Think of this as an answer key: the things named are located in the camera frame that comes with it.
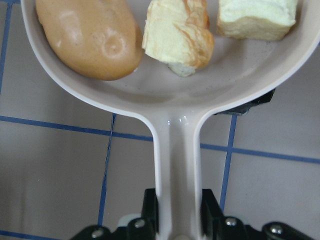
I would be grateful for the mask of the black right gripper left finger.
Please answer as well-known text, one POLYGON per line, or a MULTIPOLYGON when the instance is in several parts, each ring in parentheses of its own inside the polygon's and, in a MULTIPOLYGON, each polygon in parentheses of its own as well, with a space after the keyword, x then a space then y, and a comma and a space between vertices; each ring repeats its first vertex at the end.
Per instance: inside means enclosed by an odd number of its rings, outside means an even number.
POLYGON ((152 225, 158 225, 159 208, 155 188, 148 188, 144 191, 141 217, 147 219, 152 225))

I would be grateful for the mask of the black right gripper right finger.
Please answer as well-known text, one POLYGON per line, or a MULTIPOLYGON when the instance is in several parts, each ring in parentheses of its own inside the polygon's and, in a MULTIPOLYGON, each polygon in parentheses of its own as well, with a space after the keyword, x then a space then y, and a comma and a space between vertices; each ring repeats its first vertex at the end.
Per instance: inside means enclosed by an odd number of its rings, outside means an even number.
POLYGON ((202 225, 218 224, 223 217, 222 210, 211 189, 202 190, 200 212, 202 225))

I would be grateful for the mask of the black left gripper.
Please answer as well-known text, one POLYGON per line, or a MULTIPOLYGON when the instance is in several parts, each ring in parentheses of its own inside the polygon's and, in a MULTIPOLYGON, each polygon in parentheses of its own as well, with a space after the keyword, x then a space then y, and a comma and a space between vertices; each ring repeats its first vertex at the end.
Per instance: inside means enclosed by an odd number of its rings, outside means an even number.
POLYGON ((245 102, 241 105, 227 109, 225 111, 215 113, 214 116, 216 116, 216 115, 245 116, 250 111, 251 108, 262 105, 262 104, 269 103, 273 98, 275 90, 276 90, 276 88, 268 91, 267 93, 255 98, 251 101, 245 102))

